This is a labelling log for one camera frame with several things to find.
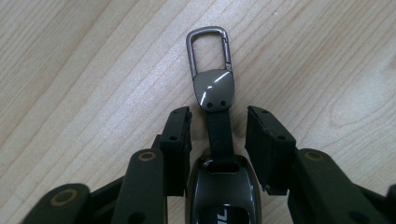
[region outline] car key fob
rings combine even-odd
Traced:
[[[216,167],[210,156],[197,160],[192,170],[186,206],[190,224],[261,223],[260,192],[255,175],[243,156]]]

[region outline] round hole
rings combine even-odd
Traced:
[[[73,202],[78,196],[78,191],[75,189],[65,189],[55,194],[50,199],[50,204],[55,207],[64,206],[68,203]]]
[[[143,213],[133,213],[129,216],[128,218],[128,223],[129,224],[140,224],[143,223],[146,220],[146,216]]]
[[[154,152],[143,152],[139,155],[141,161],[152,161],[157,157]]]
[[[349,212],[349,217],[356,223],[366,224],[370,223],[370,218],[365,216],[364,214],[356,211]]]
[[[323,156],[315,151],[307,151],[305,152],[305,156],[311,161],[323,160]]]

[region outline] black strap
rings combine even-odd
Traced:
[[[233,134],[229,110],[206,113],[210,152],[216,165],[233,162]]]

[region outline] black plastic part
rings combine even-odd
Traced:
[[[210,153],[215,166],[233,163],[233,132],[228,109],[206,113]]]
[[[158,146],[164,156],[165,188],[167,196],[183,196],[190,174],[192,113],[185,106],[172,111],[153,146]]]
[[[203,156],[191,173],[186,201],[189,224],[260,224],[260,190],[248,160],[234,156],[236,169],[228,172],[211,167],[213,160]]]
[[[92,208],[94,209],[92,223],[110,223],[120,194],[122,180],[123,177],[120,177],[91,193]]]
[[[111,223],[167,223],[166,213],[163,154],[140,150],[129,163]]]
[[[270,195],[286,195],[296,140],[269,111],[247,108],[245,148],[262,190]]]
[[[396,185],[390,186],[385,203],[387,214],[389,214],[392,222],[396,223]]]
[[[301,149],[291,167],[294,223],[387,223],[327,154]]]
[[[66,184],[44,195],[22,223],[88,223],[91,215],[88,187],[82,184]]]

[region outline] metal carabiner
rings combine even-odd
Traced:
[[[194,56],[194,50],[192,47],[192,41],[197,35],[209,34],[209,33],[220,33],[221,34],[222,45],[223,45],[223,49],[224,49],[225,69],[230,72],[233,71],[233,69],[231,68],[231,55],[230,55],[230,47],[228,45],[227,32],[225,32],[225,30],[219,26],[206,26],[206,27],[191,31],[187,35],[187,38],[186,38],[187,53],[189,54],[189,62],[190,62],[192,79],[194,79],[195,76],[197,75],[197,68],[195,66],[195,56]]]
[[[225,68],[197,73],[192,41],[198,35],[210,33],[221,34]],[[186,45],[195,96],[200,107],[206,112],[217,112],[230,108],[233,104],[234,92],[233,69],[231,67],[228,36],[225,30],[218,26],[208,26],[193,30],[187,35]]]

